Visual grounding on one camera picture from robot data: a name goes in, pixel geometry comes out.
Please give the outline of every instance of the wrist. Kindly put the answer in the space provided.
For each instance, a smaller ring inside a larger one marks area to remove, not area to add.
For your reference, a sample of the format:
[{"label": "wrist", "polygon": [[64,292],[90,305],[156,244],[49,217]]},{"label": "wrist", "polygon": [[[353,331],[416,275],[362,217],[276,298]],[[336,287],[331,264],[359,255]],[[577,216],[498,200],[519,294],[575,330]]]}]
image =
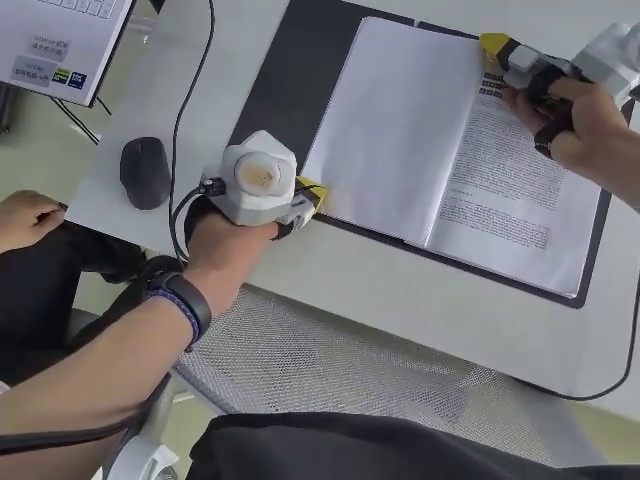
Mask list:
[{"label": "wrist", "polygon": [[183,276],[205,298],[212,316],[231,308],[241,285],[241,282],[234,279],[232,272],[224,270],[189,267]]},{"label": "wrist", "polygon": [[640,207],[640,135],[623,129],[610,135],[586,175],[634,209]]}]

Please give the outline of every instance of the label on device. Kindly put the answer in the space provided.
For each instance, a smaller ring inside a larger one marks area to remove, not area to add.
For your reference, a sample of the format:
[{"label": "label on device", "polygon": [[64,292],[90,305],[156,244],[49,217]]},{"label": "label on device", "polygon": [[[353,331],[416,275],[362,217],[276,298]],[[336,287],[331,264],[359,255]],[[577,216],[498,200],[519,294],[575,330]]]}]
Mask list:
[{"label": "label on device", "polygon": [[46,35],[33,35],[29,39],[27,53],[62,63],[67,57],[67,53],[69,53],[70,45],[71,44],[65,40],[48,37]]},{"label": "label on device", "polygon": [[37,87],[48,87],[58,64],[39,58],[19,56],[13,64],[11,79]]}]

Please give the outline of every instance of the hand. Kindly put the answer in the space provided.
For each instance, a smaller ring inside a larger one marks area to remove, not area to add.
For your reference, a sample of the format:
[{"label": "hand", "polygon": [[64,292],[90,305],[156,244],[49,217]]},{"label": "hand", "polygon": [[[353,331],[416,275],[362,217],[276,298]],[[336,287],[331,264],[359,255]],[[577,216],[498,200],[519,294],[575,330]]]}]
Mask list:
[{"label": "hand", "polygon": [[[640,207],[640,135],[628,128],[608,92],[599,85],[562,78],[549,87],[549,93],[573,102],[574,132],[555,138],[553,158],[632,207]],[[505,89],[503,97],[532,133],[549,121],[522,92]]]},{"label": "hand", "polygon": [[0,202],[0,253],[38,243],[63,221],[64,209],[49,197],[28,190],[9,195]]},{"label": "hand", "polygon": [[240,286],[277,234],[275,223],[238,227],[217,213],[200,220],[189,242],[185,278],[204,295],[213,314],[231,307]]}]

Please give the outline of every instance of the laptop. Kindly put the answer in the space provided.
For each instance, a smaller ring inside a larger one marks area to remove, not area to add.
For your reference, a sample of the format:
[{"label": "laptop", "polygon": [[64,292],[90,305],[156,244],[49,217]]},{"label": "laptop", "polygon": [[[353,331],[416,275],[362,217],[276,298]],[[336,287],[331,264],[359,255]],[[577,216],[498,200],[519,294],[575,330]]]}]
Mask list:
[{"label": "laptop", "polygon": [[92,105],[135,0],[0,0],[0,82]]}]

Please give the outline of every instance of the black cable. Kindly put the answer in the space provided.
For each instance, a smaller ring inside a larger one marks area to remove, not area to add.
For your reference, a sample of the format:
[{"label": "black cable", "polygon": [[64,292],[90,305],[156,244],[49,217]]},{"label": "black cable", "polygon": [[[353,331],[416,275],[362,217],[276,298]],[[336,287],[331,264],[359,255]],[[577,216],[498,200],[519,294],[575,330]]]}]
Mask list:
[{"label": "black cable", "polygon": [[[177,149],[178,149],[178,130],[180,129],[180,122],[182,121],[182,116],[184,115],[187,106],[189,105],[189,101],[191,100],[191,95],[193,95],[193,91],[195,90],[196,85],[198,84],[198,79],[200,78],[200,74],[202,73],[202,69],[204,64],[207,61],[207,57],[209,56],[209,50],[211,50],[211,44],[213,43],[213,34],[215,32],[216,25],[216,17],[215,17],[215,9],[213,7],[213,0],[208,0],[209,2],[209,37],[207,38],[207,43],[205,44],[204,51],[202,52],[202,58],[200,59],[200,63],[198,64],[198,68],[196,69],[196,73],[193,76],[193,80],[191,80],[191,85],[189,85],[189,90],[187,91],[187,95],[184,97],[182,105],[180,106],[180,110],[178,111],[178,115],[176,116],[176,123],[173,127],[173,137],[172,137],[172,152],[171,152],[171,187],[169,190],[169,229],[171,230],[171,224],[173,222],[173,204],[175,202],[175,189],[176,189],[176,164],[177,164]],[[178,243],[177,235],[175,234],[175,228],[173,228],[173,233],[171,234],[171,241],[173,242],[173,249],[178,257],[178,260],[184,267],[184,260],[187,259],[186,255],[182,251]]]},{"label": "black cable", "polygon": [[58,107],[62,113],[64,113],[81,131],[84,133],[87,138],[94,144],[98,145],[98,137],[87,127],[82,120],[80,120],[67,106],[62,103],[61,100],[57,100],[53,97],[49,97],[49,99],[53,102],[53,104]]},{"label": "black cable", "polygon": [[633,318],[631,321],[631,339],[629,340],[629,352],[627,354],[627,363],[624,368],[624,372],[622,373],[622,377],[616,383],[611,385],[609,388],[602,390],[599,393],[594,393],[593,395],[587,395],[585,397],[576,397],[573,395],[564,395],[562,393],[554,392],[553,390],[549,390],[544,387],[540,387],[536,384],[525,382],[524,380],[517,379],[520,383],[537,390],[542,393],[546,393],[553,397],[560,398],[562,400],[571,400],[573,402],[590,402],[591,400],[597,400],[598,398],[605,397],[609,395],[611,392],[620,388],[629,378],[631,374],[631,366],[633,365],[633,353],[636,347],[636,333],[638,331],[638,312],[640,310],[640,274],[638,274],[638,283],[636,285],[636,298],[633,305]]},{"label": "black cable", "polygon": [[176,252],[176,256],[178,257],[178,261],[184,268],[184,262],[189,260],[189,256],[182,250],[180,246],[180,242],[178,241],[178,234],[176,231],[176,224],[178,223],[178,216],[180,212],[184,209],[184,207],[189,203],[191,199],[193,199],[196,195],[200,193],[200,187],[194,188],[178,203],[175,211],[173,211],[169,218],[169,232],[171,233],[171,242],[173,243],[173,249]]},{"label": "black cable", "polygon": [[171,219],[169,220],[169,233],[171,234],[171,241],[173,242],[173,248],[176,251],[178,261],[182,264],[183,267],[183,262],[189,261],[189,254],[185,253],[185,251],[182,250],[180,242],[178,241],[176,225],[178,223],[178,217],[180,216],[180,213],[196,195],[217,197],[220,195],[224,195],[226,193],[226,190],[227,187],[224,183],[224,180],[219,177],[205,180],[203,183],[187,193],[187,195],[185,195],[185,197],[180,200],[180,203],[176,207],[175,211],[171,214]]},{"label": "black cable", "polygon": [[113,113],[111,113],[111,110],[109,110],[109,107],[107,107],[105,105],[105,103],[102,101],[102,99],[100,97],[96,97],[96,100],[98,101],[98,103],[100,105],[102,105],[102,108],[104,108],[104,111],[107,112],[107,114],[109,114],[109,116],[113,115]]}]

